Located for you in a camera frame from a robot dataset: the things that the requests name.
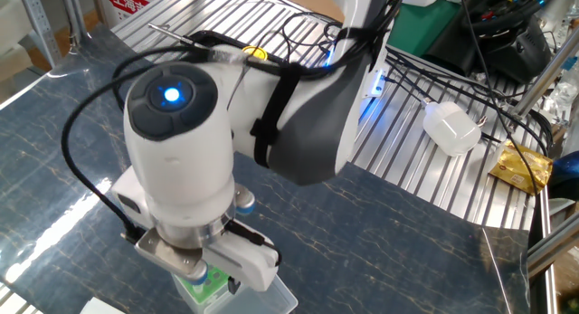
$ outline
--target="clear plastic container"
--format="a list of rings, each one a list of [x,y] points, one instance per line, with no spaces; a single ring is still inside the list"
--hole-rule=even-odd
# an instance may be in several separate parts
[[[424,130],[445,154],[464,155],[480,140],[480,128],[457,104],[450,101],[426,105]]]
[[[563,73],[563,77],[549,97],[559,110],[563,111],[571,107],[577,94],[579,94],[579,62],[576,62],[571,70]]]
[[[193,286],[175,275],[173,280],[194,314],[289,314],[298,306],[298,300],[277,275],[264,292],[257,292],[242,284],[232,295],[225,283],[203,301],[199,301],[199,292]]]

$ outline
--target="metal rod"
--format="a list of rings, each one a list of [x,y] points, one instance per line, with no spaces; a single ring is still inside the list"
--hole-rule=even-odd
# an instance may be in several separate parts
[[[549,85],[553,83],[556,77],[561,73],[561,66],[571,55],[575,55],[579,49],[579,30],[574,30],[569,39],[563,44],[561,50],[555,55],[553,60],[536,79],[535,84],[523,96],[521,101],[513,108],[510,113],[519,119],[527,116],[528,112],[535,106],[536,102],[541,99]]]
[[[185,38],[184,36],[180,36],[180,35],[178,35],[178,34],[176,34],[176,33],[172,33],[172,32],[170,32],[170,31],[168,31],[168,30],[166,30],[166,29],[163,29],[163,28],[157,26],[157,25],[148,24],[148,27],[151,28],[151,29],[157,30],[158,32],[160,32],[160,33],[162,33],[162,34],[164,34],[164,35],[167,35],[167,36],[169,36],[169,37],[171,37],[171,38],[174,38],[174,39],[178,40],[179,42],[187,43],[187,44],[190,44],[190,45],[193,45],[193,44],[194,44],[192,40],[187,39],[187,38]]]
[[[97,16],[99,18],[99,21],[101,21],[102,23],[104,23],[108,28],[111,27],[111,25],[109,25],[109,21],[107,20],[107,16],[105,15],[105,7],[104,4],[102,3],[102,0],[93,0],[94,1],[94,8],[97,11]]]
[[[32,36],[34,43],[42,51],[52,68],[61,60],[61,51],[58,48],[51,24],[48,22],[41,0],[23,0],[28,18],[33,25],[36,36]]]
[[[561,253],[566,252],[573,247],[574,244],[570,243],[570,241],[579,239],[578,218],[579,217],[574,214],[571,218],[565,221],[565,226],[558,227],[547,236],[550,238],[545,243],[542,243],[540,246],[537,244],[529,251],[529,275],[531,275],[531,271],[535,273],[541,272],[546,266],[553,263],[556,257]]]
[[[554,231],[552,231],[549,235],[545,238],[540,240],[536,243],[530,250],[528,250],[528,256],[531,256],[537,250],[541,249],[545,244],[549,243],[551,240],[556,238],[559,234],[561,234],[565,229],[567,229],[571,224],[579,223],[579,213],[575,213],[571,215],[567,220],[565,220],[562,224],[560,224]]]
[[[555,260],[561,256],[563,253],[571,250],[579,241],[579,233],[571,236],[565,242],[558,244],[553,251],[547,253],[543,258],[538,261],[529,262],[528,265],[528,278],[531,279],[535,277],[538,273],[542,272],[546,267],[553,264]]]
[[[64,3],[64,10],[66,11],[71,29],[71,46],[79,46],[81,45],[82,38],[87,33],[82,16],[81,4],[79,0],[62,0],[62,2]]]

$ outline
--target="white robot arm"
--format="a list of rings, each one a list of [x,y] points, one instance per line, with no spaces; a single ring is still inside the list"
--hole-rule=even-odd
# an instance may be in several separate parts
[[[387,0],[334,0],[345,27],[365,27]],[[335,59],[351,45],[340,41]],[[280,263],[273,243],[234,219],[252,200],[233,180],[239,151],[298,185],[336,175],[354,145],[370,55],[293,93],[280,78],[242,64],[170,62],[131,86],[124,114],[132,167],[113,186],[123,209],[147,228],[140,254],[195,283],[206,263],[257,291]],[[287,103],[272,102],[286,93]]]

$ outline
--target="table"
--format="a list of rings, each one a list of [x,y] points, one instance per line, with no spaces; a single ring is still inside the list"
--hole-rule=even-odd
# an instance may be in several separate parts
[[[124,242],[119,220],[65,166],[68,114],[133,52],[98,27],[0,110],[0,277],[44,313],[78,313],[95,296],[126,313],[187,313],[170,275]],[[107,94],[81,116],[71,152],[106,191],[129,166]],[[236,155],[256,195],[243,218],[283,251],[296,313],[526,313],[527,232],[483,228],[358,167],[297,187]]]

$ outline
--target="black cable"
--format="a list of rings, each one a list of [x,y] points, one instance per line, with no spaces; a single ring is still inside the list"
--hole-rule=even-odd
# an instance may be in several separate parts
[[[137,76],[141,75],[145,71],[149,70],[151,66],[146,67],[144,69],[140,69],[137,71],[133,71],[129,74],[126,74],[116,80],[111,81],[109,84],[101,87],[100,89],[94,91],[87,99],[83,100],[71,113],[71,115],[66,119],[66,123],[64,123],[64,127],[62,128],[62,136],[61,136],[61,150],[62,156],[64,157],[64,161],[66,165],[71,169],[71,172],[85,185],[89,188],[89,190],[94,193],[96,196],[99,197],[100,201],[104,203],[117,217],[123,222],[125,229],[127,230],[127,236],[131,239],[139,238],[139,235],[142,234],[143,230],[141,228],[136,227],[130,219],[112,202],[108,199],[103,193],[99,191],[99,189],[92,184],[92,182],[79,170],[79,168],[72,160],[71,151],[69,148],[69,138],[71,134],[72,124],[74,121],[79,117],[81,112],[91,104],[95,99],[97,99],[100,95],[105,93],[107,90],[112,89],[116,85],[136,78]]]
[[[385,61],[386,61],[390,66],[392,66],[392,68],[393,68],[395,71],[398,71],[398,72],[403,76],[403,72],[402,72],[400,69],[398,69],[392,62],[390,62],[388,59],[386,59]],[[420,70],[420,68],[418,68],[417,66],[415,66],[415,65],[412,64],[412,63],[408,63],[408,64],[405,64],[405,65],[413,68],[413,70],[417,70],[417,71]],[[458,88],[458,87],[455,87],[455,86],[449,84],[448,82],[441,81],[441,80],[439,80],[438,78],[436,78],[436,77],[434,77],[434,76],[430,76],[430,75],[427,74],[427,73],[421,73],[421,74],[424,75],[426,78],[430,79],[431,81],[434,81],[434,82],[436,82],[436,83],[438,83],[438,84],[440,84],[440,85],[442,85],[442,86],[444,86],[444,87],[446,87],[446,88],[449,88],[449,89],[451,89],[451,90],[455,90],[456,92],[461,93],[461,94],[465,95],[466,97],[469,97],[469,98],[471,98],[471,99],[473,99],[473,100],[475,100],[475,101],[478,101],[478,102],[480,102],[480,103],[482,103],[482,104],[484,104],[484,105],[487,105],[488,107],[491,107],[491,108],[494,109],[494,110],[500,111],[504,116],[506,116],[508,119],[514,121],[515,123],[517,123],[517,125],[519,125],[522,129],[524,129],[524,130],[536,141],[536,143],[539,145],[539,147],[541,147],[541,150],[543,151],[543,153],[544,153],[545,155],[548,154],[548,148],[545,146],[545,144],[543,143],[543,141],[541,140],[541,138],[536,134],[536,132],[535,132],[533,129],[531,129],[530,127],[528,127],[527,125],[525,125],[525,124],[524,124],[522,121],[520,121],[519,119],[514,118],[514,117],[511,116],[510,114],[506,113],[504,110],[502,110],[502,109],[500,109],[500,108],[498,108],[498,107],[495,107],[495,105],[494,105],[493,103],[488,102],[488,101],[486,101],[486,100],[484,100],[484,99],[482,99],[482,98],[480,98],[480,97],[477,97],[476,95],[474,95],[474,94],[472,94],[472,93],[469,93],[469,92],[467,92],[467,91],[465,91],[465,90],[462,90],[462,89],[460,89],[460,88]],[[405,79],[409,84],[413,85],[414,88],[417,89],[424,97],[429,97],[429,98],[430,98],[430,96],[428,95],[428,93],[426,93],[422,88],[420,88],[420,87],[419,87],[416,83],[414,83],[412,80],[410,80],[410,79],[408,79],[408,78],[404,78],[404,79]]]
[[[462,7],[464,8],[465,14],[470,14],[466,2],[464,0],[460,0],[460,2],[462,3]],[[531,169],[531,166],[528,164],[527,160],[525,159],[525,156],[523,155],[523,153],[519,149],[517,143],[513,139],[513,136],[510,134],[510,131],[508,130],[508,127],[507,127],[507,123],[505,123],[505,119],[503,119],[503,114],[501,113],[500,110],[498,110],[497,100],[496,100],[495,96],[493,95],[492,87],[490,86],[489,69],[487,68],[487,64],[485,63],[484,56],[482,55],[482,52],[480,51],[479,39],[477,38],[477,35],[474,32],[474,28],[472,26],[472,21],[470,20],[470,17],[466,16],[466,18],[467,18],[467,21],[469,23],[470,37],[472,38],[474,46],[477,50],[477,55],[479,56],[479,60],[480,60],[480,63],[482,65],[482,69],[484,70],[485,75],[487,76],[485,78],[485,81],[486,81],[487,86],[489,88],[489,98],[492,101],[492,103],[495,105],[495,109],[497,110],[497,117],[500,120],[500,124],[503,126],[503,129],[505,130],[505,132],[507,132],[507,138],[511,141],[511,143],[513,144],[513,147],[515,147],[515,150],[518,152],[518,154],[521,157],[521,160],[523,160],[523,162],[525,163],[525,166],[527,167],[528,173],[531,176],[531,182],[533,183],[533,190],[535,191],[535,195],[537,195],[538,194],[538,188],[536,188],[536,181],[535,181],[535,175],[533,174],[533,170]]]
[[[472,94],[472,93],[470,93],[470,92],[467,92],[467,91],[462,90],[462,89],[460,89],[460,88],[458,88],[458,87],[455,87],[455,86],[453,86],[452,84],[449,84],[448,82],[442,81],[442,80],[438,79],[435,74],[431,74],[429,71],[425,71],[424,69],[419,68],[418,66],[416,66],[416,65],[413,64],[412,62],[408,61],[403,55],[401,55],[401,54],[398,53],[397,51],[394,51],[394,50],[389,50],[389,51],[390,51],[391,54],[395,55],[395,56],[398,57],[399,59],[398,59],[398,60],[393,60],[393,59],[391,58],[391,56],[389,55],[388,58],[386,59],[387,62],[388,62],[388,59],[390,59],[390,61],[393,61],[393,62],[403,62],[405,66],[413,69],[414,71],[419,72],[421,75],[423,75],[424,77],[428,78],[429,80],[434,81],[434,82],[436,82],[436,83],[440,84],[441,86],[446,87],[446,88],[448,88],[448,89],[455,90],[456,92],[461,93],[461,94],[465,95],[466,97],[469,97],[469,98],[471,98],[471,99],[474,99],[474,100],[476,100],[476,101],[478,101],[478,102],[481,102],[481,103],[483,103],[483,104],[485,104],[485,105],[487,105],[487,106],[489,106],[489,107],[491,107],[491,108],[493,108],[493,109],[496,109],[495,106],[494,106],[492,103],[490,103],[490,102],[488,102],[488,101],[486,101],[486,100],[483,100],[483,99],[479,98],[478,96],[476,96],[476,95],[474,95],[474,94]],[[511,105],[516,105],[516,104],[517,104],[517,101],[515,101],[515,100],[510,100],[509,103],[510,103]],[[500,111],[503,113],[504,116],[506,116],[506,117],[509,118],[510,120],[516,122],[521,128],[523,128],[525,131],[527,131],[527,132],[537,141],[537,143],[539,144],[539,146],[540,146],[541,149],[543,150],[544,154],[547,155],[548,148],[543,144],[543,142],[542,142],[542,140],[539,138],[539,136],[536,135],[535,131],[533,131],[531,128],[529,128],[527,125],[525,125],[523,122],[521,122],[520,120],[514,118],[513,116],[511,116],[510,114],[508,114],[508,113],[505,112],[504,110],[500,109]],[[536,111],[534,111],[534,110],[531,110],[531,111],[529,112],[529,114],[530,114],[532,117],[537,117],[537,118],[542,118],[542,119],[544,119],[544,122],[547,123],[547,126],[542,126],[542,130],[543,130],[543,132],[546,134],[547,137],[549,137],[549,136],[552,137],[552,131],[551,131],[551,128],[550,128],[550,124],[548,123],[548,120],[546,120],[545,117],[543,117],[542,115],[540,115],[538,112],[536,112]],[[550,139],[550,140],[548,139],[548,140],[547,140],[547,143],[548,143],[548,146],[551,146],[551,145],[553,144],[553,140],[552,140],[552,139]]]
[[[555,39],[555,34],[553,33],[552,30],[549,30],[548,32],[543,32],[543,33],[550,33],[551,37],[553,37],[553,52],[557,53],[557,40]]]
[[[384,76],[384,75],[382,76],[382,78],[383,78],[383,80],[386,81],[386,82],[391,82],[391,83],[398,84],[398,86],[399,86],[400,88],[402,88],[402,90],[406,91],[411,97],[413,97],[414,99],[418,100],[419,102],[422,102],[422,99],[421,99],[420,97],[416,96],[415,94],[413,94],[412,91],[410,91],[408,88],[404,87],[401,82],[398,82],[398,81],[396,81],[396,80],[390,79],[390,78],[388,78],[388,77],[386,77],[386,76]]]

